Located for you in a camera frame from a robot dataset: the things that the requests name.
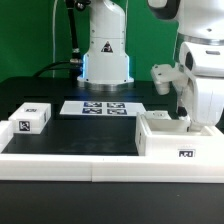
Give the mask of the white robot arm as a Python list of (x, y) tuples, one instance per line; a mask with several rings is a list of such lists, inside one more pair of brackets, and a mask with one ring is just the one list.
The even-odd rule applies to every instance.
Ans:
[[(216, 125), (224, 110), (224, 0), (146, 1), (156, 18), (178, 23), (175, 65), (151, 70), (158, 93), (173, 86), (178, 111), (193, 127)], [(90, 8), (90, 47), (79, 81), (93, 87), (130, 82), (123, 10), (111, 0), (93, 0)]]

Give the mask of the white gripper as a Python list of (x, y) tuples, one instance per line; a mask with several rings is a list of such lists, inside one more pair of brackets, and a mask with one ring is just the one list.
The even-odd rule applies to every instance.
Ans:
[(183, 42), (179, 62), (189, 78), (182, 93), (189, 130), (215, 126), (224, 109), (224, 46)]

